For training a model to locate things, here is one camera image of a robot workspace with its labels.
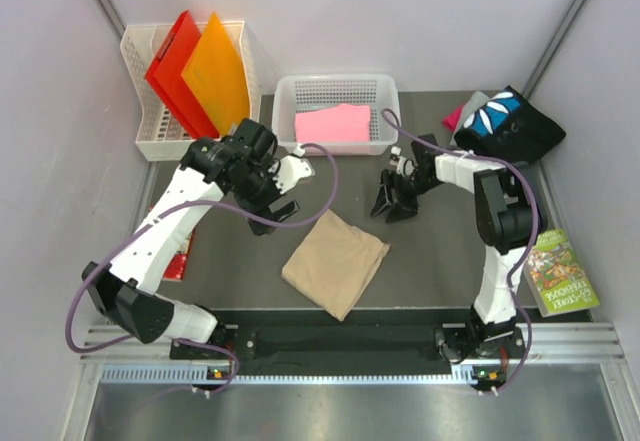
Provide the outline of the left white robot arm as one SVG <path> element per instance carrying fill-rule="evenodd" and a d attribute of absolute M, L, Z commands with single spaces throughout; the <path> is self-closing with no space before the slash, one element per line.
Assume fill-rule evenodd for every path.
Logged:
<path fill-rule="evenodd" d="M 217 327 L 216 317 L 157 291 L 179 248 L 227 194 L 251 214 L 249 225 L 256 236 L 272 232 L 298 211 L 294 201 L 278 210 L 271 206 L 314 171 L 302 150 L 277 158 L 277 147 L 275 135 L 250 119 L 219 140 L 193 141 L 137 229 L 136 239 L 104 268 L 95 262 L 85 268 L 84 278 L 92 281 L 88 293 L 98 312 L 144 344 L 181 338 L 205 357 L 220 355 L 227 335 Z"/>

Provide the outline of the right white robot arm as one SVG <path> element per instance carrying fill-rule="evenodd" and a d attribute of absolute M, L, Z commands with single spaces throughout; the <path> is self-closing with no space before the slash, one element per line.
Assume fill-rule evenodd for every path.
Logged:
<path fill-rule="evenodd" d="M 418 198 L 443 184 L 473 195 L 476 228 L 485 245 L 480 291 L 465 326 L 440 330 L 436 346 L 452 364 L 471 353 L 490 356 L 516 335 L 514 297 L 524 253 L 530 238 L 546 223 L 541 209 L 531 206 L 535 190 L 526 176 L 516 176 L 499 163 L 478 160 L 464 151 L 441 152 L 432 134 L 413 140 L 411 149 L 412 159 L 397 146 L 391 149 L 390 167 L 381 172 L 370 215 L 383 214 L 388 224 L 411 219 L 418 214 Z"/>

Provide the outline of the beige t shirt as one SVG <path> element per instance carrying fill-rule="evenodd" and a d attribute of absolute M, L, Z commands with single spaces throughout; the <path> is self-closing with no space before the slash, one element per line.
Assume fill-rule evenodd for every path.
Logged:
<path fill-rule="evenodd" d="M 342 322 L 378 271 L 390 245 L 325 212 L 281 271 L 298 292 Z"/>

